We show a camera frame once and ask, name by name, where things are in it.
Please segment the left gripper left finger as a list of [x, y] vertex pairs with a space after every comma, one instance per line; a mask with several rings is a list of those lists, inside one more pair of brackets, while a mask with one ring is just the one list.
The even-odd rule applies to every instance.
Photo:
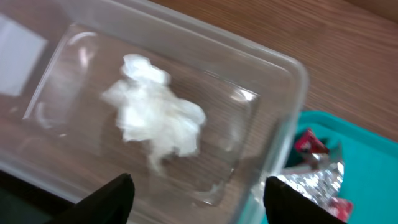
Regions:
[[134, 195], [133, 179], [124, 173], [49, 220], [47, 224], [126, 224]]

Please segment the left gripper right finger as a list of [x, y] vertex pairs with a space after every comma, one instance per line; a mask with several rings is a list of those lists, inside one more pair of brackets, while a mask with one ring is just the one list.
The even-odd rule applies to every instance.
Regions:
[[268, 224], [345, 224], [274, 176], [266, 179], [263, 203]]

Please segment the silver foil wrapper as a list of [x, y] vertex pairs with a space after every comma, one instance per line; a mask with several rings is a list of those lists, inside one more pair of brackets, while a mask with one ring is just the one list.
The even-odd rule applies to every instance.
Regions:
[[327, 207], [340, 191], [345, 163], [339, 144], [328, 155], [315, 154], [314, 166], [291, 167], [277, 178], [320, 207]]

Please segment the red ketchup packet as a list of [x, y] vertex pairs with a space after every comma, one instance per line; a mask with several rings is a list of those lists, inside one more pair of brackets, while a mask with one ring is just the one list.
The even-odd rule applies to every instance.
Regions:
[[329, 154], [330, 151], [311, 129], [305, 130], [294, 142], [294, 149], [306, 154]]

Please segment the white napkin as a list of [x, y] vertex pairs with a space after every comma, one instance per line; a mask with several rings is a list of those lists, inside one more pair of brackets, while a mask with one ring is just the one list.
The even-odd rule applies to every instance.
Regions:
[[127, 54], [123, 61], [120, 71], [124, 79], [101, 97], [117, 109], [115, 123], [123, 141], [147, 142], [149, 167], [162, 175], [166, 157], [198, 154], [206, 114], [197, 104], [177, 97], [169, 87], [170, 75], [147, 57]]

